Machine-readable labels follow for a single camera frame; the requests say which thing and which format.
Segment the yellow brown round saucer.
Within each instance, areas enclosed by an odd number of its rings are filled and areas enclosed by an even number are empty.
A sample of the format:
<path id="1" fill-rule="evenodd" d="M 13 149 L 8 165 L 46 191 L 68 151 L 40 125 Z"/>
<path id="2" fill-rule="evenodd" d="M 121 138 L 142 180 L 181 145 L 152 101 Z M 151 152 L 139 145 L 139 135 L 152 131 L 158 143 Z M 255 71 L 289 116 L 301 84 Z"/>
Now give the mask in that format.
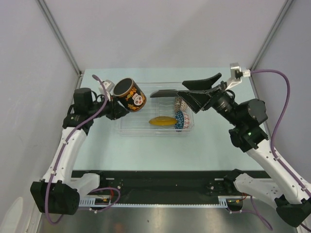
<path id="1" fill-rule="evenodd" d="M 176 124 L 177 122 L 177 119 L 169 116 L 158 116 L 149 120 L 151 125 L 156 126 L 170 126 Z"/>

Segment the black floral square plate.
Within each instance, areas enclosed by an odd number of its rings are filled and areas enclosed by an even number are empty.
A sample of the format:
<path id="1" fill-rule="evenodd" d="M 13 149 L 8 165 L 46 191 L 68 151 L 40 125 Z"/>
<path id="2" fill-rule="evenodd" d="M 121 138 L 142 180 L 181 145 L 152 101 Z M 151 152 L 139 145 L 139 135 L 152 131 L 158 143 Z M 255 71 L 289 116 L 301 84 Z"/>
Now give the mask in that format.
<path id="1" fill-rule="evenodd" d="M 178 90 L 176 89 L 164 89 L 157 90 L 150 94 L 150 98 L 169 98 L 169 97 L 178 97 Z"/>

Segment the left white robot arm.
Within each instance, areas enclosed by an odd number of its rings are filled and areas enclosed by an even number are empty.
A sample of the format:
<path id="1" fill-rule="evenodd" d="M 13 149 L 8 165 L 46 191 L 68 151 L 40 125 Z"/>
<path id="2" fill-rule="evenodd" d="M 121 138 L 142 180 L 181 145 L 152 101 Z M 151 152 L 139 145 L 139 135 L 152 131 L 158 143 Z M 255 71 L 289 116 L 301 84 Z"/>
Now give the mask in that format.
<path id="1" fill-rule="evenodd" d="M 102 194 L 107 190 L 107 181 L 96 173 L 86 173 L 73 182 L 73 167 L 94 119 L 115 120 L 129 113 L 109 90 L 102 90 L 97 96 L 90 88 L 79 88 L 74 91 L 73 99 L 63 120 L 55 156 L 43 178 L 33 182 L 30 188 L 41 213 L 73 215 L 82 197 L 92 191 Z"/>

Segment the pink patterned bowl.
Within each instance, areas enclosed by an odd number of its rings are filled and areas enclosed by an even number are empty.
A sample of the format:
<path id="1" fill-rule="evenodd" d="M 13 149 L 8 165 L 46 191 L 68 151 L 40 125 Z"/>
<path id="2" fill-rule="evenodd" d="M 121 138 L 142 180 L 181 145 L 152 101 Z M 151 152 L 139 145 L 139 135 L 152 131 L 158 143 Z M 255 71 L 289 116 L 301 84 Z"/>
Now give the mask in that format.
<path id="1" fill-rule="evenodd" d="M 184 100 L 180 97 L 175 97 L 174 99 L 174 112 L 177 113 L 179 111 L 182 111 L 183 113 L 186 113 L 188 110 L 188 105 L 184 102 Z"/>

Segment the red interior dark mug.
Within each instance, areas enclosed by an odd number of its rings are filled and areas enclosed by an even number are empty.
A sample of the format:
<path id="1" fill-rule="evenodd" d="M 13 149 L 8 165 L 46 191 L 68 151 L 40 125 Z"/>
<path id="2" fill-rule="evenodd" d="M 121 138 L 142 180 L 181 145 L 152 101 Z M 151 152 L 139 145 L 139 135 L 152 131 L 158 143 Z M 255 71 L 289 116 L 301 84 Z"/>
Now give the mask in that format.
<path id="1" fill-rule="evenodd" d="M 147 101 L 145 94 L 132 78 L 119 81 L 114 87 L 113 94 L 130 112 L 141 110 Z"/>

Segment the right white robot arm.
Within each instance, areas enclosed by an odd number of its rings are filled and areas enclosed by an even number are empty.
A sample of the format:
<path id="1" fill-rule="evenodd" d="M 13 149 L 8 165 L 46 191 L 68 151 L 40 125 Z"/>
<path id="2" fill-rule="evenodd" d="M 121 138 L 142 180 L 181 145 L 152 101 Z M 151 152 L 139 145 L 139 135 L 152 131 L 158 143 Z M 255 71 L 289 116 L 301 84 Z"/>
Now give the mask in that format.
<path id="1" fill-rule="evenodd" d="M 265 102 L 251 99 L 236 103 L 231 87 L 240 82 L 241 75 L 213 86 L 221 76 L 218 73 L 207 79 L 183 81 L 186 90 L 177 94 L 195 113 L 213 108 L 232 124 L 229 135 L 233 146 L 260 164 L 275 183 L 265 184 L 236 169 L 224 182 L 225 191 L 230 195 L 249 194 L 274 208 L 288 225 L 298 227 L 311 214 L 310 183 L 284 160 L 260 127 L 268 118 Z"/>

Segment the blue triangle patterned bowl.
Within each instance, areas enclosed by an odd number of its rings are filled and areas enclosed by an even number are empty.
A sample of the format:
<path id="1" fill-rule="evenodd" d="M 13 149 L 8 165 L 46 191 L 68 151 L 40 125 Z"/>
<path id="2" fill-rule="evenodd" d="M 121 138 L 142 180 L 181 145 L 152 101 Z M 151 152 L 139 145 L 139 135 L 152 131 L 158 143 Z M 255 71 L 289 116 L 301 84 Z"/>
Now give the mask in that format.
<path id="1" fill-rule="evenodd" d="M 177 132 L 190 128 L 191 118 L 187 113 L 179 110 L 175 115 L 175 119 L 177 123 L 174 125 L 174 128 Z"/>

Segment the clear plastic dish rack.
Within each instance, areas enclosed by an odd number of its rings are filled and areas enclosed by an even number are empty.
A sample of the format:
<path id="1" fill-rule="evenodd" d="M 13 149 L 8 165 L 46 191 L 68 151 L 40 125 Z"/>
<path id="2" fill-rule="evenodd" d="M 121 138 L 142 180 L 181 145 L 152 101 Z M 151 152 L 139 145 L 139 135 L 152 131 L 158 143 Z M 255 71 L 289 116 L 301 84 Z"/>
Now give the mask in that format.
<path id="1" fill-rule="evenodd" d="M 175 97 L 151 98 L 150 95 L 158 90 L 185 90 L 186 88 L 179 82 L 164 83 L 138 83 L 147 97 L 144 107 L 136 112 L 130 113 L 117 120 L 116 130 L 121 135 L 183 135 L 188 134 L 194 127 L 193 111 L 188 107 L 183 111 L 184 126 L 178 129 L 175 125 L 156 126 L 149 123 L 155 117 L 176 116 Z"/>

